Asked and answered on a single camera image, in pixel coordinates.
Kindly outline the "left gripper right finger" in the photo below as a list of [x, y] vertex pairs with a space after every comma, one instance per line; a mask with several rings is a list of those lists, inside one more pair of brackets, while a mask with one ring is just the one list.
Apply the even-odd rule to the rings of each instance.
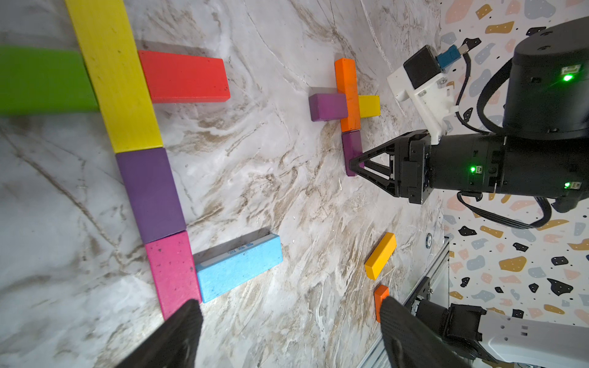
[[468, 364], [393, 297], [380, 306], [383, 344], [392, 367], [460, 368]]

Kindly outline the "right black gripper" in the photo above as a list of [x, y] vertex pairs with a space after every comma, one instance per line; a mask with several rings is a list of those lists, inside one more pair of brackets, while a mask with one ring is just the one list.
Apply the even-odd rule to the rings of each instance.
[[[422, 205], [432, 191], [426, 184], [429, 143], [427, 130], [408, 132], [351, 159], [350, 168], [391, 196]], [[384, 154], [387, 164], [373, 161]]]

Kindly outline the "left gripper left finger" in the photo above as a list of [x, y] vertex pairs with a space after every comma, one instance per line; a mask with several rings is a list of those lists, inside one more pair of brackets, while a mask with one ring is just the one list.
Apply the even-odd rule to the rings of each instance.
[[117, 367], [194, 367], [203, 316], [188, 300]]

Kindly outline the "orange short block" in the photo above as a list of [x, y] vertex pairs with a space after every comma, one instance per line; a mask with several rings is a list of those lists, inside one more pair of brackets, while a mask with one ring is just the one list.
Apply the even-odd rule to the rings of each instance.
[[374, 304], [375, 304], [375, 315], [376, 321], [381, 322], [380, 309], [383, 302], [390, 296], [390, 290], [385, 285], [379, 285], [374, 291]]

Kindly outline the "yellow short block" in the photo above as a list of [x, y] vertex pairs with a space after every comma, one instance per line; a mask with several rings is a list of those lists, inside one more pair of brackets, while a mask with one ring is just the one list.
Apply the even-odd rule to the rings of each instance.
[[363, 95], [359, 98], [360, 117], [371, 118], [378, 117], [380, 111], [380, 97], [376, 95]]

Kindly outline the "magenta block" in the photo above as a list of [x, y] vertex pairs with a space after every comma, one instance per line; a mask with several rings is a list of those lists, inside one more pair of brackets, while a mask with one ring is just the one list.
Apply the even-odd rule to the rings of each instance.
[[164, 320], [188, 300], [202, 302], [186, 231], [150, 242], [145, 248]]

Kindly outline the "amber long block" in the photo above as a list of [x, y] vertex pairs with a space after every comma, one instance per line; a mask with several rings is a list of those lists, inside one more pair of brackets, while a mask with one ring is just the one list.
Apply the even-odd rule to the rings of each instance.
[[379, 277], [396, 248], [397, 239], [395, 234], [386, 233], [364, 264], [369, 279], [376, 280]]

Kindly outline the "light blue long block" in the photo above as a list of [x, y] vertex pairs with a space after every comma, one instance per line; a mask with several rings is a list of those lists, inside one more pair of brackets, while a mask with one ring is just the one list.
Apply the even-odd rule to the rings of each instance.
[[203, 303], [249, 282], [283, 261], [280, 236], [260, 228], [194, 256]]

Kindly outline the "orange long block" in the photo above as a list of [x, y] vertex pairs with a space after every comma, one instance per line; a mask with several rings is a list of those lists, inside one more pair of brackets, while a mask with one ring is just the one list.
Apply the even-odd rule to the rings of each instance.
[[346, 133], [360, 130], [360, 104], [355, 61], [341, 58], [334, 63], [334, 68], [337, 92], [345, 95], [348, 109], [348, 116], [341, 119], [341, 131]]

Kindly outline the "purple block group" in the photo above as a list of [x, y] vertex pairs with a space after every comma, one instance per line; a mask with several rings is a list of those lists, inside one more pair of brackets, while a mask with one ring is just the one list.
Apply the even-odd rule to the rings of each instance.
[[116, 160], [142, 242], [184, 231], [186, 222], [166, 150], [118, 153]]

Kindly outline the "red block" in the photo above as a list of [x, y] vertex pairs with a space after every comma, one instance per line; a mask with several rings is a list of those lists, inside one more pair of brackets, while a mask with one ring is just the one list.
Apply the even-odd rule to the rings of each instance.
[[225, 64], [163, 52], [138, 52], [151, 101], [155, 104], [222, 103], [231, 98]]

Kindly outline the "green block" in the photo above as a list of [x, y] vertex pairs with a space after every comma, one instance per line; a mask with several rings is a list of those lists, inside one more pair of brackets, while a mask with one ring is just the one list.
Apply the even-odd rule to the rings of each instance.
[[1, 46], [1, 115], [89, 112], [99, 109], [78, 52]]

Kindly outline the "yellow long block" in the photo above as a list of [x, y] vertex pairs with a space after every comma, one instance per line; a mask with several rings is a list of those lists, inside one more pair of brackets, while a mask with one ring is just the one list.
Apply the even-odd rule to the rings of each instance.
[[122, 1], [67, 1], [110, 143], [115, 153], [164, 143]]

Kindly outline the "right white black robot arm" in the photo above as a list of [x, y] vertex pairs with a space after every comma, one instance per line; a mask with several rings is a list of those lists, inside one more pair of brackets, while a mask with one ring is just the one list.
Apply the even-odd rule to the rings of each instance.
[[352, 158], [352, 172], [391, 196], [422, 204], [435, 190], [460, 202], [486, 193], [531, 196], [546, 225], [588, 197], [588, 19], [541, 29], [486, 83], [475, 107], [482, 129], [449, 135], [460, 112], [445, 71], [467, 59], [463, 44], [436, 55], [425, 46], [389, 76], [399, 101], [411, 100], [426, 127]]

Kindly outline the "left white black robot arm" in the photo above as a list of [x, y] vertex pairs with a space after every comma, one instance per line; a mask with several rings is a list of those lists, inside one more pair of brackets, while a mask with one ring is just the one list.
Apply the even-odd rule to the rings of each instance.
[[[480, 359], [543, 367], [586, 367], [588, 329], [508, 317], [469, 305], [442, 308], [421, 300], [415, 314], [392, 297], [377, 312], [383, 345], [393, 367], [465, 367], [456, 349]], [[193, 367], [203, 315], [187, 301], [120, 367]]]

